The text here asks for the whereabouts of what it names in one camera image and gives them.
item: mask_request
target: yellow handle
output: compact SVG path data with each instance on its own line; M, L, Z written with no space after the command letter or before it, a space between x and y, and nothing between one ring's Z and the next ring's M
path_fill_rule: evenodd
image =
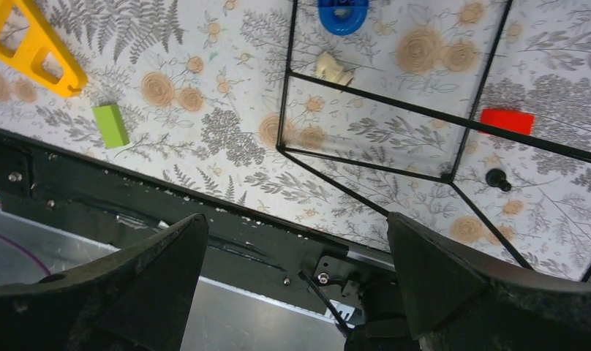
M15 52L0 43L0 61L62 97L79 95L87 83L86 74L32 0L0 0L0 33L14 5L26 16L29 29ZM63 68L60 79L43 69L49 53Z

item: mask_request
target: floral tablecloth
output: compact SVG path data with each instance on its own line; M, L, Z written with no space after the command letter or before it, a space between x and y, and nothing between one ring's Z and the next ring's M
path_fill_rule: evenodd
M274 149L292 3L285 0L38 0L89 76L62 99L0 63L0 127L172 184L388 249L385 219ZM299 4L292 68L328 51L352 87L467 117L505 1L371 0L355 34ZM14 11L0 40L16 48ZM535 115L533 135L591 151L591 1L518 0L484 107ZM57 72L47 60L46 69ZM463 128L292 79L288 145L438 176ZM105 149L91 107L116 103L131 143ZM448 186L302 157L389 210L512 261ZM510 192L489 188L502 168ZM591 165L471 132L457 182L539 271L578 279L591 261Z

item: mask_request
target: gray floor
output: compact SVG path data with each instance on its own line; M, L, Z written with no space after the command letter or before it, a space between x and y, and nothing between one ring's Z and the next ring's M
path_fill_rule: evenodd
M116 249L24 219L0 214L0 235L29 250L51 273ZM0 284L45 276L26 254L0 240ZM202 278L190 309L182 350L343 350L334 324L248 292Z

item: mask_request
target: black knob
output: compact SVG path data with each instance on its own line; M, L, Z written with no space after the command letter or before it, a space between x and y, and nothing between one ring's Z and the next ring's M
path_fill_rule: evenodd
M487 185L499 188L504 192L509 192L511 190L511 184L507 181L507 174L504 170L499 170L497 168L490 170L485 175L485 181Z

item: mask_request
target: blue plastic object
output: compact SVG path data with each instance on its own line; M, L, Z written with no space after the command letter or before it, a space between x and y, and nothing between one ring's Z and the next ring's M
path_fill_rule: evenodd
M321 24L332 34L349 35L366 20L369 0L319 0Z

